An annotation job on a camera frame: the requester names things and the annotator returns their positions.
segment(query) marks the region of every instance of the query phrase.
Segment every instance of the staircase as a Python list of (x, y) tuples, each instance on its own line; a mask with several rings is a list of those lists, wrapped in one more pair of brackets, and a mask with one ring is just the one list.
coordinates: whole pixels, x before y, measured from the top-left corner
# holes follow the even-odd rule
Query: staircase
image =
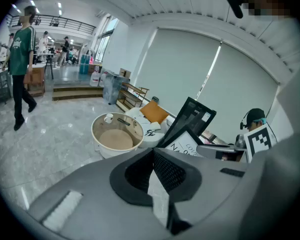
[(61, 101), (61, 100), (71, 100), (71, 99), (80, 99), (80, 98), (95, 98), (103, 96), (102, 87), (92, 87), (89, 85), (67, 85), (60, 84), (54, 85), (52, 100)]

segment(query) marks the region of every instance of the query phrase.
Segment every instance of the black shoe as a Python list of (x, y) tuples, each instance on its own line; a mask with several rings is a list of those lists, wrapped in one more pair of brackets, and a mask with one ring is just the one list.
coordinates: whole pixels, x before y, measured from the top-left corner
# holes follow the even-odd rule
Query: black shoe
[(15, 131), (18, 131), (19, 129), (20, 129), (20, 127), (24, 124), (24, 122), (25, 122), (25, 119), (23, 119), (21, 122), (19, 122), (19, 123), (16, 123), (15, 125), (14, 125), (14, 127), (13, 127), (13, 129), (15, 130)]
[(34, 106), (29, 107), (28, 112), (31, 113), (35, 109), (36, 106), (37, 106), (37, 103)]

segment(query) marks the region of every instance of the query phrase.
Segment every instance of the black cap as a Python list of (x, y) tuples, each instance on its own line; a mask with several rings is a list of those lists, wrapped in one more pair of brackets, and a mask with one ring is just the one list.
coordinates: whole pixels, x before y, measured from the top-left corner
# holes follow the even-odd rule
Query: black cap
[(245, 128), (251, 125), (254, 120), (258, 120), (261, 118), (265, 118), (265, 112), (260, 108), (253, 108), (249, 111), (248, 115), (246, 116), (246, 125)]

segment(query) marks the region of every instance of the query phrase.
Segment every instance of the window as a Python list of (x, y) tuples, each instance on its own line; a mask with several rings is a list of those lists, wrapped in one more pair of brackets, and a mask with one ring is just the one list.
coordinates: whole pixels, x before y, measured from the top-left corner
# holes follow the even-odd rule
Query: window
[(95, 60), (102, 62), (107, 45), (110, 39), (110, 36), (113, 34), (114, 29), (117, 25), (118, 19), (112, 16), (109, 16), (104, 23), (102, 34), (98, 36), (96, 45), (95, 45)]

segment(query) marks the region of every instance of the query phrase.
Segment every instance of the floor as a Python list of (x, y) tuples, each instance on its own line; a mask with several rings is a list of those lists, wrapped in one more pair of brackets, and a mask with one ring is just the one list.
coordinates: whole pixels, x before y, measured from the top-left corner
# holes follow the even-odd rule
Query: floor
[[(13, 130), (13, 99), (0, 103), (0, 189), (25, 210), (65, 176), (101, 160), (101, 154), (94, 151), (91, 124), (99, 115), (122, 113), (103, 98), (52, 101), (48, 83), (46, 89), (43, 97), (35, 98), (38, 106), (32, 113), (22, 103), (25, 124), (17, 132)], [(154, 214), (165, 224), (169, 196), (155, 173), (148, 193), (153, 196)]]
[(90, 75), (80, 74), (78, 64), (66, 64), (53, 69), (54, 84), (89, 84)]

